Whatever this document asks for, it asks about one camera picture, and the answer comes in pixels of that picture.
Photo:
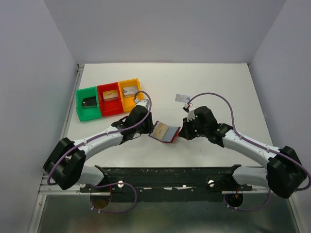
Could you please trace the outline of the red leather card holder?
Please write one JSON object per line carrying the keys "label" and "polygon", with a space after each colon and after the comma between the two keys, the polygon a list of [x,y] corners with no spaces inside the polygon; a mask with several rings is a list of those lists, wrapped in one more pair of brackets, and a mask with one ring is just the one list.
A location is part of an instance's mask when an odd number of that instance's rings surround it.
{"label": "red leather card holder", "polygon": [[163,122],[156,121],[154,130],[149,134],[149,137],[161,143],[172,143],[178,136],[181,127],[169,126]]}

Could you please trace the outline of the white VIP card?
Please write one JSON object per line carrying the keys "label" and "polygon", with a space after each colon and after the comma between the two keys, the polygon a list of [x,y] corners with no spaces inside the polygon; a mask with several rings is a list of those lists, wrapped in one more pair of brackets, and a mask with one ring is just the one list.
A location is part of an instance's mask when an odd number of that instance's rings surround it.
{"label": "white VIP card", "polygon": [[176,102],[187,103],[187,102],[190,101],[190,96],[181,95],[181,94],[176,94],[176,96],[175,96],[175,101],[176,101]]}

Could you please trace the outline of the gold VIP card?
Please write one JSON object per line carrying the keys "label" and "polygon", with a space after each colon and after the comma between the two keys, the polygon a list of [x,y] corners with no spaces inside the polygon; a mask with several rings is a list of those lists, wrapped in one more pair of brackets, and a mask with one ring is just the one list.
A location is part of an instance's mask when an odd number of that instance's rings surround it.
{"label": "gold VIP card", "polygon": [[154,137],[158,140],[164,141],[165,140],[165,135],[167,133],[167,131],[169,130],[169,126],[159,122],[156,125],[156,129],[154,131]]}

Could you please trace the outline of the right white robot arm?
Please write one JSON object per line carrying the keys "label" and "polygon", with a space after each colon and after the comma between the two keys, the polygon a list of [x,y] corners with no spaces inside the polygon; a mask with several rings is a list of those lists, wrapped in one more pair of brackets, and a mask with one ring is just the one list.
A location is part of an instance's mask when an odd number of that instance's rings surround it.
{"label": "right white robot arm", "polygon": [[188,115],[183,118],[179,137],[186,140],[205,137],[210,143],[234,150],[259,164],[259,167],[233,166],[223,179],[227,189],[255,185],[269,188],[279,197],[287,199],[306,180],[307,173],[292,148],[269,147],[245,137],[234,131],[232,126],[218,123],[206,106],[185,104],[183,109]]}

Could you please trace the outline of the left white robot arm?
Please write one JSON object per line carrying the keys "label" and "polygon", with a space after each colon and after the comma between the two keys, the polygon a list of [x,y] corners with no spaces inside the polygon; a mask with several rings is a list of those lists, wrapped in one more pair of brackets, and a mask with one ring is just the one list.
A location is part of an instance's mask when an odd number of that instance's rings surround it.
{"label": "left white robot arm", "polygon": [[108,180],[99,166],[86,166],[86,160],[113,146],[133,140],[136,134],[153,131],[152,113],[145,106],[136,105],[128,116],[114,122],[104,131],[80,140],[61,139],[43,165],[48,173],[49,185],[58,185],[67,190],[73,185],[84,183],[96,191],[107,188]]}

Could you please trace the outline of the silver card stack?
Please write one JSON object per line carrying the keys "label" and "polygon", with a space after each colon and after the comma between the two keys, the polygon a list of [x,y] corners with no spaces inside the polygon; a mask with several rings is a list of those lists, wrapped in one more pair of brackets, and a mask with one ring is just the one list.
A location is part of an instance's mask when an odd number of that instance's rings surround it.
{"label": "silver card stack", "polygon": [[123,87],[123,95],[124,97],[131,97],[134,96],[138,92],[137,86],[129,86],[129,87]]}

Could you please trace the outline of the gold card stack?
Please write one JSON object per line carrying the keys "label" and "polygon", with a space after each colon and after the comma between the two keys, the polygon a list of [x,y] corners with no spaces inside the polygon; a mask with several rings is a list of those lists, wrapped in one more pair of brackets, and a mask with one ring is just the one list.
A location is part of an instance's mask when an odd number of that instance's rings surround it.
{"label": "gold card stack", "polygon": [[119,98],[119,94],[118,94],[118,91],[116,89],[103,92],[103,100],[104,101],[116,100],[118,98]]}

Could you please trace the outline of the black card stack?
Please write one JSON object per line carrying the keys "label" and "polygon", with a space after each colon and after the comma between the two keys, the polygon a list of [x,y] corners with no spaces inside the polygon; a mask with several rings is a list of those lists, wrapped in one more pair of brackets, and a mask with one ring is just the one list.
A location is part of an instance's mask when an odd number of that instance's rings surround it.
{"label": "black card stack", "polygon": [[96,108],[97,99],[95,96],[82,99],[82,108]]}

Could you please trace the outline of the red plastic bin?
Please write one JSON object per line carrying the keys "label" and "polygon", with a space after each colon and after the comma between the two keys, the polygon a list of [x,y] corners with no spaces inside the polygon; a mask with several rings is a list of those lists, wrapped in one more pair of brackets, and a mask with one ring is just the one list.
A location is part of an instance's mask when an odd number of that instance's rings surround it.
{"label": "red plastic bin", "polygon": [[[116,89],[119,94],[119,98],[111,101],[103,100],[103,92]],[[118,115],[123,113],[123,106],[121,102],[121,94],[118,83],[109,83],[97,86],[99,107],[103,117]]]}

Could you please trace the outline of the yellow plastic bin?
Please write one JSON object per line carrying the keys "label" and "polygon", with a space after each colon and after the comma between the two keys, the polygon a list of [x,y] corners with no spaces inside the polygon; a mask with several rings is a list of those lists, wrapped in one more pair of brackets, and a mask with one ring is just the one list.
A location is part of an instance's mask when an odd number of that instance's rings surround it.
{"label": "yellow plastic bin", "polygon": [[141,90],[140,82],[136,79],[130,79],[118,82],[121,94],[121,102],[124,112],[130,112],[135,107],[135,94]]}

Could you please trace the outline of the green plastic bin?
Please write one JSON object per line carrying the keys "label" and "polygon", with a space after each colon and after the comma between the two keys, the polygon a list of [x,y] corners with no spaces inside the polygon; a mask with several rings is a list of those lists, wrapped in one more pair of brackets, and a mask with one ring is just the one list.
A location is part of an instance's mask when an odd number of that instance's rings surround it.
{"label": "green plastic bin", "polygon": [[76,90],[76,112],[81,122],[102,117],[96,86]]}

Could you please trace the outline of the aluminium frame rail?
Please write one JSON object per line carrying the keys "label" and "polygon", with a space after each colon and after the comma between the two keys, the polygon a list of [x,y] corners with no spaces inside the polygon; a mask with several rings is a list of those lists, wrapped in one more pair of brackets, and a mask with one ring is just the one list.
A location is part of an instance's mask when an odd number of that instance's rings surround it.
{"label": "aluminium frame rail", "polygon": [[84,70],[84,64],[77,64],[77,70],[76,70],[76,74],[74,76],[74,83],[73,83],[73,87],[70,89],[70,96],[69,96],[69,102],[68,104],[66,105],[66,108],[65,108],[65,116],[62,118],[62,121],[61,121],[61,133],[56,141],[56,143],[53,143],[53,147],[52,149],[49,150],[49,153],[45,155],[45,160],[44,160],[44,163],[46,162],[47,158],[50,156],[51,152],[53,151],[54,147],[56,146],[56,144],[58,143],[58,141],[60,139],[62,139],[64,137],[65,134],[67,134],[67,124],[68,124],[68,120],[69,120],[69,117],[70,117],[70,114],[71,114],[71,108],[72,108],[72,104],[73,104],[73,100],[74,100],[74,96],[75,96],[75,91],[77,89],[77,85],[80,83],[81,81],[81,75],[83,73],[83,70]]}

